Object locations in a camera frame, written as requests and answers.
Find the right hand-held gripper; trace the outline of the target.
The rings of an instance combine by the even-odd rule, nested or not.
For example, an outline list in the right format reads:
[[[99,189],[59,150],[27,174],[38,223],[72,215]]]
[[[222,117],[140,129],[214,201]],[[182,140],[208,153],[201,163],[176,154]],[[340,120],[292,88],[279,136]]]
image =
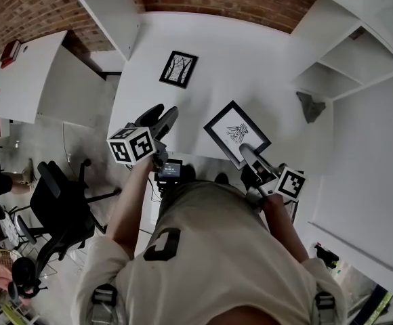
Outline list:
[[[248,144],[241,144],[239,152],[248,164],[241,173],[241,181],[250,201],[259,201],[278,194],[284,202],[297,202],[304,188],[306,177],[302,171],[269,165]]]

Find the black framed bird picture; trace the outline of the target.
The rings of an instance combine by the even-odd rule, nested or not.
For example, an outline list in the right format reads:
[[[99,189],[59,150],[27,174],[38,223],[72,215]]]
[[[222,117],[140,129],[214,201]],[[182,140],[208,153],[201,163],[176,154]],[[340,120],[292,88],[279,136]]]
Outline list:
[[[242,144],[249,145],[256,154],[271,144],[262,130],[234,100],[211,119],[204,126],[204,130],[238,170],[245,166],[245,159],[239,150]]]

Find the black framed tree picture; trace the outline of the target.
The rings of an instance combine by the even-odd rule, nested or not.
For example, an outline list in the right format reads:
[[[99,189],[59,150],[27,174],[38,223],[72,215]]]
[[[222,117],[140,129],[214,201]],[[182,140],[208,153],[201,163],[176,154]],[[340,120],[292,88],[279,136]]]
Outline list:
[[[159,81],[186,89],[198,59],[198,56],[172,51]]]

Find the person's right forearm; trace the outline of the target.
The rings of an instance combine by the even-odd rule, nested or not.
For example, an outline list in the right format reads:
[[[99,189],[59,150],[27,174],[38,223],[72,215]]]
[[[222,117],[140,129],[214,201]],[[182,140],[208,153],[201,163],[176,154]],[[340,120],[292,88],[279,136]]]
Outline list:
[[[263,212],[272,236],[299,263],[308,260],[307,250],[295,231],[291,218],[284,206],[283,197],[278,194],[267,196],[263,205]]]

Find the person's left forearm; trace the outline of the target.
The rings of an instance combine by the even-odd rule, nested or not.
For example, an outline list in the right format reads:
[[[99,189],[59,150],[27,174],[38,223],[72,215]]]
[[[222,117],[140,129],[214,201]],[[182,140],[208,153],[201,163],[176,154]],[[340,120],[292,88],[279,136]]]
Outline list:
[[[106,229],[106,236],[115,241],[131,259],[134,258],[138,242],[148,176],[153,168],[151,156],[133,167],[113,207]]]

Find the white table top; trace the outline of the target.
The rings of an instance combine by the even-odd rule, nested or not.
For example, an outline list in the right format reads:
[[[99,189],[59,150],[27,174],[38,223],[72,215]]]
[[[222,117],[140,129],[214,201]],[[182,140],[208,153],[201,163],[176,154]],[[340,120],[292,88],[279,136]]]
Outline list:
[[[222,159],[203,127],[234,100],[271,141],[265,159],[322,174],[332,149],[332,109],[306,122],[284,66],[288,39],[283,32],[219,16],[144,14],[121,74],[109,132],[157,104],[176,106],[179,117],[164,139],[168,149]],[[172,51],[199,57],[186,89],[159,81]]]

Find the black screen device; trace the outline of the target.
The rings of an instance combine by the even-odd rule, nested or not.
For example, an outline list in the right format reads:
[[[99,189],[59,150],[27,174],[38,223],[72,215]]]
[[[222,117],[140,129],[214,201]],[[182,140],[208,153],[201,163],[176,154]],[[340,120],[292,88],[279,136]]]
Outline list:
[[[163,168],[154,174],[154,180],[160,183],[176,183],[180,178],[182,160],[168,159]]]

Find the person's olive shorts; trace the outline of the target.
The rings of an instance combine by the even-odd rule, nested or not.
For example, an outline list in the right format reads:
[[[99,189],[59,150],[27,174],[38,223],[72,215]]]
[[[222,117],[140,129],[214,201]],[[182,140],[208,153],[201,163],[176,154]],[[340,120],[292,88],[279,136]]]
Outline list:
[[[193,181],[169,188],[153,234],[166,228],[190,230],[199,238],[221,235],[234,242],[265,241],[269,232],[245,195],[229,185]]]

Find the grey crumpled cloth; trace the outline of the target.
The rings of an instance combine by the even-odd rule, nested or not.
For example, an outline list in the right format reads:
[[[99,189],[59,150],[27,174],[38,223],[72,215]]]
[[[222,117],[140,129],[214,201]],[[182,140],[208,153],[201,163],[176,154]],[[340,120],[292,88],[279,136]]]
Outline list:
[[[308,93],[302,93],[297,91],[296,96],[298,97],[302,105],[304,118],[308,124],[315,122],[316,119],[321,115],[323,110],[326,108],[326,103],[315,102],[314,98]]]

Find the small black device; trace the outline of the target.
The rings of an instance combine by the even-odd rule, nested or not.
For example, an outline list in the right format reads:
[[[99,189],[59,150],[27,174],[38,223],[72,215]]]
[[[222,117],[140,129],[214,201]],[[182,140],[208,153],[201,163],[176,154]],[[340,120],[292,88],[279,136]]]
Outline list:
[[[337,267],[339,257],[336,254],[326,250],[320,244],[316,244],[314,248],[316,249],[316,256],[324,262],[326,267],[329,269]]]

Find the black office chair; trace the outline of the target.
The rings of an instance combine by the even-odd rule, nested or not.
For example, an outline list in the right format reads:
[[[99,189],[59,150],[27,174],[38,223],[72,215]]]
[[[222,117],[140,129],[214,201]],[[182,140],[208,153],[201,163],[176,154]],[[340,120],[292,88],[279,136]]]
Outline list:
[[[106,232],[106,226],[99,223],[89,204],[116,196],[121,189],[87,198],[85,169],[90,165],[89,159],[84,160],[78,179],[70,180],[54,161],[39,163],[37,169],[41,177],[31,197],[30,209],[41,227],[28,227],[20,216],[16,223],[33,245],[38,237],[45,234],[50,235],[50,239],[40,249],[36,259],[20,257],[13,262],[12,281],[7,285],[12,299],[37,296],[42,289],[41,273],[53,255],[57,255],[61,261],[70,248],[84,248],[85,241],[94,235],[95,229],[103,234]]]

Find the white side table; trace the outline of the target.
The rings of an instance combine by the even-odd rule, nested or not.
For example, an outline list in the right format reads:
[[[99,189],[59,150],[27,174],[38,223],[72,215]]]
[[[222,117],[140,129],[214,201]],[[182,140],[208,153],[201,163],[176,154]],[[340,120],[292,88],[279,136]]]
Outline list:
[[[23,43],[14,62],[5,68],[0,62],[0,118],[95,125],[105,81],[63,46],[65,36],[62,31]]]

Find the red book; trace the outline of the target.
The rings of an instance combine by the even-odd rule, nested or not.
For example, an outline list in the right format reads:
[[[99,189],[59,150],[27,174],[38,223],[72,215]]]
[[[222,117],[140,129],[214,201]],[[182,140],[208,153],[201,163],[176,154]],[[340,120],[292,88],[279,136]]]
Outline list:
[[[9,66],[16,60],[20,45],[21,42],[19,42],[19,40],[13,40],[5,46],[5,49],[0,57],[1,68]]]

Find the yellow-rimmed racket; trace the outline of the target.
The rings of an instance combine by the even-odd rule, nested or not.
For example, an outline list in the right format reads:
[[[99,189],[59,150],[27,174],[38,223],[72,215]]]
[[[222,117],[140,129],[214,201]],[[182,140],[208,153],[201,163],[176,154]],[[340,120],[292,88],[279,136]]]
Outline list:
[[[0,248],[0,265],[11,269],[14,262],[19,258],[18,254],[14,251]]]

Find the yellow-green rack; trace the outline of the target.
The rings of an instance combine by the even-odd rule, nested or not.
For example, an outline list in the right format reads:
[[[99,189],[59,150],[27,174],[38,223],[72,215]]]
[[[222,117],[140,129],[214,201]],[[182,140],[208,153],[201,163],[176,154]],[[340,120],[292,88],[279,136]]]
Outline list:
[[[13,301],[0,304],[0,311],[6,317],[9,325],[37,325],[40,315],[32,315],[23,304],[16,305]]]

